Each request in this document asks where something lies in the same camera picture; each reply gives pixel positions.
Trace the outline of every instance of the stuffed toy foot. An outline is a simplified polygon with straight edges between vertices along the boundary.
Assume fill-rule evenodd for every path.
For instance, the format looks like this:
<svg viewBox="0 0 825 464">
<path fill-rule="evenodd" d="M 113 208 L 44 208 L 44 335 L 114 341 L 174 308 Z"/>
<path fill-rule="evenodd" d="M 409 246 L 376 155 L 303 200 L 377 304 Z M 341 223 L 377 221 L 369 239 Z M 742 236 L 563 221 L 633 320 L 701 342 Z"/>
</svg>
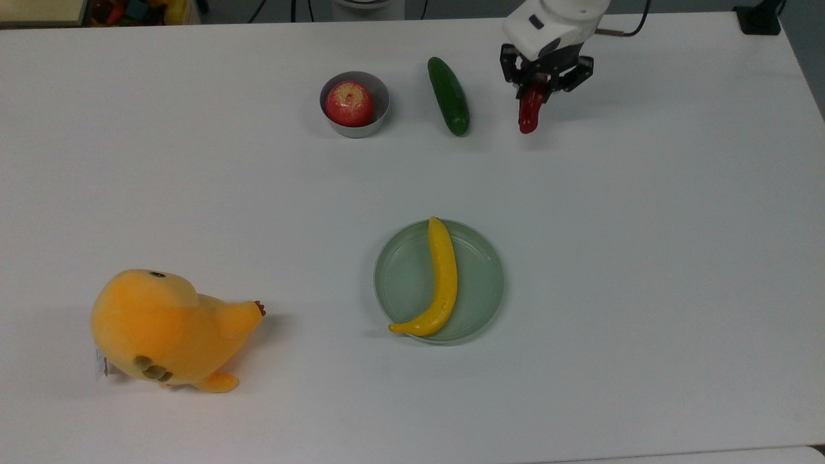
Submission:
<svg viewBox="0 0 825 464">
<path fill-rule="evenodd" d="M 203 381 L 193 383 L 196 389 L 209 393 L 226 393 L 238 386 L 238 378 L 229 374 L 216 372 L 206 377 Z"/>
</svg>

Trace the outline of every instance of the plush toy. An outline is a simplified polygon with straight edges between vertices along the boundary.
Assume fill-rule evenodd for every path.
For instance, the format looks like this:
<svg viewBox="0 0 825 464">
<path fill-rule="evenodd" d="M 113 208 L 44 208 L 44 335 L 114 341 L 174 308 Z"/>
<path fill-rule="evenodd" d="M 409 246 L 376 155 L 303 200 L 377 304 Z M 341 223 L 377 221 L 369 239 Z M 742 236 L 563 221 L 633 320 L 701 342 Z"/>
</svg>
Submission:
<svg viewBox="0 0 825 464">
<path fill-rule="evenodd" d="M 191 24 L 197 13 L 190 0 L 91 0 L 89 26 L 179 26 Z"/>
<path fill-rule="evenodd" d="M 106 359 L 132 377 L 223 393 L 238 379 L 217 369 L 264 314 L 260 301 L 228 304 L 199 295 L 183 277 L 131 269 L 97 297 L 92 335 Z"/>
</svg>

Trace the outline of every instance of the toy tag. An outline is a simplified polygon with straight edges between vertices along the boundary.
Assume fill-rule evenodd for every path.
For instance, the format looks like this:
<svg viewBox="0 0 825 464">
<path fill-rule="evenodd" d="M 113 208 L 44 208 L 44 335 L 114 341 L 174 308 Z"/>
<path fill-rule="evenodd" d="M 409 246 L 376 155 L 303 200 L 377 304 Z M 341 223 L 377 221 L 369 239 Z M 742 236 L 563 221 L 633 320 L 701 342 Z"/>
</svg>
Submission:
<svg viewBox="0 0 825 464">
<path fill-rule="evenodd" d="M 98 347 L 95 347 L 95 358 L 97 359 L 97 378 L 100 378 L 101 374 L 109 376 L 109 362 Z"/>
</svg>

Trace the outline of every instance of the white table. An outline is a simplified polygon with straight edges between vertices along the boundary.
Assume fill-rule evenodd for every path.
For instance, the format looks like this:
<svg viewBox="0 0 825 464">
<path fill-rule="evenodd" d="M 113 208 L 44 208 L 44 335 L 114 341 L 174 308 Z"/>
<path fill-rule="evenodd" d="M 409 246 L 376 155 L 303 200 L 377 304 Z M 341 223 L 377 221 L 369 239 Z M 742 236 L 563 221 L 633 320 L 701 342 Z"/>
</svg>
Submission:
<svg viewBox="0 0 825 464">
<path fill-rule="evenodd" d="M 667 456 L 600 459 L 593 464 L 822 464 L 825 457 L 810 447 L 698 452 Z"/>
<path fill-rule="evenodd" d="M 638 17 L 606 17 L 630 27 Z M 9 462 L 546 462 L 825 442 L 825 125 L 732 13 L 597 36 L 519 134 L 501 21 L 0 31 L 0 448 Z M 439 55 L 473 129 L 447 132 Z M 359 69 L 393 110 L 336 135 Z M 438 215 L 508 288 L 471 343 L 390 336 L 371 273 Z M 271 310 L 237 390 L 96 378 L 126 268 Z"/>
</svg>

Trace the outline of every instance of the banana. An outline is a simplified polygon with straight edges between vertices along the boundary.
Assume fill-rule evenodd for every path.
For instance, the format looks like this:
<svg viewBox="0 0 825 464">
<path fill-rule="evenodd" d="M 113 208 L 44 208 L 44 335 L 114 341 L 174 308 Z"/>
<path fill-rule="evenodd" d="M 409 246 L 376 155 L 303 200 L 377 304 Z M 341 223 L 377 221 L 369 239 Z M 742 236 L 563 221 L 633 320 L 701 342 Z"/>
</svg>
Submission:
<svg viewBox="0 0 825 464">
<path fill-rule="evenodd" d="M 427 238 L 430 243 L 432 268 L 436 274 L 436 289 L 432 303 L 415 319 L 403 324 L 390 324 L 389 331 L 394 334 L 411 334 L 426 337 L 444 327 L 455 306 L 458 295 L 459 275 L 455 266 L 455 251 L 450 240 L 450 232 L 437 217 L 430 218 L 427 226 Z"/>
</svg>

